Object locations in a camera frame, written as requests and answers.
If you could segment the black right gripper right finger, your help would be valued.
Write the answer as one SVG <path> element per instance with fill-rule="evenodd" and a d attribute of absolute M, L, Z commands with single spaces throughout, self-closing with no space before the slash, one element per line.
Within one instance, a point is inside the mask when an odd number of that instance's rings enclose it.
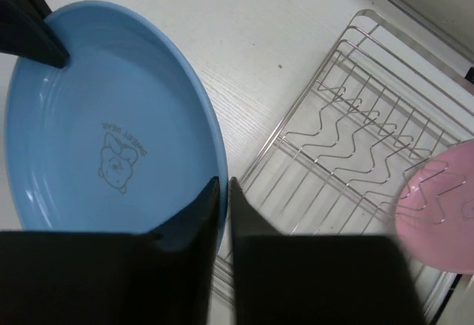
<path fill-rule="evenodd" d="M 230 181 L 237 324 L 422 324 L 398 245 L 383 235 L 285 235 Z"/>

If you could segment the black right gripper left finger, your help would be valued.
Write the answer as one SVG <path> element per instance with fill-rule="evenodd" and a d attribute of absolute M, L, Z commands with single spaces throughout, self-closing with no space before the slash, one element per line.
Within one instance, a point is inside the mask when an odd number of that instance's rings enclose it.
<path fill-rule="evenodd" d="M 142 234 L 1 234 L 3 324 L 205 324 L 220 186 Z"/>

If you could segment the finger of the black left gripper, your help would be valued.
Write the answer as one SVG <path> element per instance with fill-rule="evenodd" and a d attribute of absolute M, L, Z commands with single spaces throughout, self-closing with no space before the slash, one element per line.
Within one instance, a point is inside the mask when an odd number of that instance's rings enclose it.
<path fill-rule="evenodd" d="M 44 21 L 51 13 L 45 0 L 1 0 L 1 52 L 65 67 L 70 55 Z"/>

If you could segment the blue plate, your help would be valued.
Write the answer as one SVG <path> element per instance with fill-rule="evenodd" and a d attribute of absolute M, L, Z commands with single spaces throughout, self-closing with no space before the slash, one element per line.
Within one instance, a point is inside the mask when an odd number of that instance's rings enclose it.
<path fill-rule="evenodd" d="M 10 193 L 28 231 L 143 233 L 221 185 L 228 169 L 211 101 L 181 51 L 138 13 L 79 1 L 47 24 L 70 57 L 19 58 L 6 97 Z"/>

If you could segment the pink plate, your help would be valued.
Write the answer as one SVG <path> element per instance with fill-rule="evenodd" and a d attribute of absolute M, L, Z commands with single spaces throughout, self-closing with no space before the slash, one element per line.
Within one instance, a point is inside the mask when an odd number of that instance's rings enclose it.
<path fill-rule="evenodd" d="M 401 190 L 395 230 L 429 267 L 473 274 L 473 141 L 432 157 Z"/>

